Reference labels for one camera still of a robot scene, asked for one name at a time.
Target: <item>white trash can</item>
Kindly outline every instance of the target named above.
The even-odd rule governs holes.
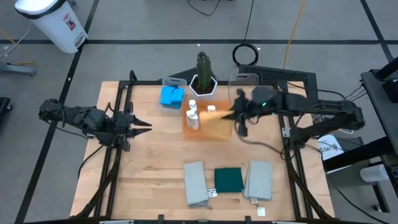
[[[66,0],[18,0],[15,9],[30,19],[63,52],[76,53],[88,38]]]

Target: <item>yellow cable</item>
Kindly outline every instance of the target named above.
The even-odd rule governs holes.
[[[9,41],[11,41],[11,43],[13,43],[15,45],[15,47],[17,47],[19,50],[21,50],[21,52],[23,54],[26,54],[28,57],[33,57],[28,51],[24,50],[17,43],[15,43],[15,41],[6,33],[6,31],[0,30],[0,33],[2,33],[5,38],[7,38]],[[11,64],[12,65],[17,65],[17,64],[30,64],[30,65],[33,65],[34,63],[35,63],[34,61],[31,61],[31,62],[14,62],[14,63],[11,63]]]
[[[292,34],[290,35],[289,42],[287,43],[287,46],[286,46],[285,59],[284,59],[284,69],[286,67],[286,60],[287,60],[287,54],[289,53],[290,43],[291,43],[291,41],[293,39],[294,33],[296,32],[297,24],[299,24],[299,20],[301,18],[301,14],[303,13],[304,5],[305,5],[305,0],[302,0],[300,12],[298,13],[298,17],[297,17],[296,23],[294,24],[294,28],[293,28]]]

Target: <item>white container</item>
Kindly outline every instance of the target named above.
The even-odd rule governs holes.
[[[191,110],[196,111],[198,109],[197,108],[197,102],[195,100],[190,100],[189,101],[189,108],[191,108]]]
[[[191,84],[189,85],[189,88],[191,88],[192,93],[193,93],[193,97],[195,98],[196,101],[201,100],[201,101],[213,101],[215,99],[215,93],[216,93],[216,89],[217,89],[217,80],[215,80],[213,77],[211,78],[214,82],[214,88],[213,91],[211,93],[207,93],[207,94],[201,94],[198,95],[198,93],[195,92],[195,90],[193,89],[192,85],[193,85],[193,81],[195,79],[198,78],[198,75],[194,75],[191,81]]]
[[[88,38],[65,0],[18,0],[17,12],[30,19],[61,51],[76,53]]]
[[[199,129],[199,117],[194,110],[187,111],[187,123],[188,127],[192,130]]]
[[[207,106],[207,111],[208,111],[209,113],[214,113],[214,112],[216,112],[216,106],[214,106],[214,105],[208,105],[208,106]]]
[[[185,79],[182,79],[182,78],[173,78],[173,77],[165,77],[165,78],[162,79],[162,88],[164,86],[174,86],[174,85],[177,85],[178,88],[183,88],[186,91],[187,81]],[[161,93],[159,93],[159,101],[160,101],[161,98],[162,98],[162,95],[161,95]],[[181,107],[179,109],[175,109],[175,108],[171,108],[171,107],[168,107],[168,106],[164,106],[164,105],[162,105],[160,103],[158,103],[157,105],[158,105],[157,107],[159,109],[161,109],[165,113],[181,115],[182,105],[181,105]]]
[[[359,175],[366,182],[375,182],[388,180],[388,174],[383,164],[363,168],[360,170]]]

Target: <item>white bottle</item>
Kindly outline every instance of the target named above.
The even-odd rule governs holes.
[[[191,110],[194,110],[196,112],[197,111],[197,102],[195,100],[190,100],[189,107],[191,108]]]
[[[208,111],[209,113],[214,113],[214,112],[216,112],[216,106],[214,106],[214,105],[208,105],[208,106],[207,106],[207,111]]]
[[[187,111],[187,123],[188,127],[192,130],[199,129],[199,117],[195,113],[195,110],[188,110]]]

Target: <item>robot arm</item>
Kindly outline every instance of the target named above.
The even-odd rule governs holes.
[[[242,90],[237,90],[238,97],[230,110],[234,113],[224,117],[239,123],[238,134],[248,135],[246,119],[280,114],[283,116],[300,116],[305,113],[334,115],[332,119],[306,128],[290,129],[294,131],[293,145],[303,145],[310,137],[324,135],[340,128],[359,130],[364,125],[361,108],[353,102],[341,100],[309,100],[302,95],[284,93],[258,86],[252,91],[251,100],[245,97]]]
[[[40,106],[39,118],[44,121],[62,121],[62,125],[69,124],[80,130],[84,135],[95,136],[99,143],[106,147],[122,146],[125,151],[129,150],[127,138],[134,138],[138,134],[150,131],[150,128],[130,128],[131,124],[138,126],[152,126],[141,121],[131,114],[123,114],[115,111],[112,118],[106,115],[107,108],[99,110],[93,107],[68,107],[61,105],[57,100],[45,100]]]

